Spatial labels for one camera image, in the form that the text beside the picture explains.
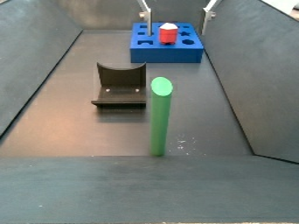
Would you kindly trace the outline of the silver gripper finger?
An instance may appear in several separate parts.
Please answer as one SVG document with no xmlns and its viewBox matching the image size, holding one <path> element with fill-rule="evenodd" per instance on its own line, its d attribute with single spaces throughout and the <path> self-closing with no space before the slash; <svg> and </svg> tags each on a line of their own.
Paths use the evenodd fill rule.
<svg viewBox="0 0 299 224">
<path fill-rule="evenodd" d="M 146 0 L 136 0 L 142 11 L 139 12 L 139 17 L 147 22 L 147 35 L 152 35 L 152 10 L 147 5 Z"/>
<path fill-rule="evenodd" d="M 216 17 L 216 12 L 214 11 L 220 3 L 220 0 L 210 0 L 207 6 L 203 8 L 203 21 L 202 21 L 202 29 L 200 34 L 206 33 L 206 28 L 208 21 Z"/>
</svg>

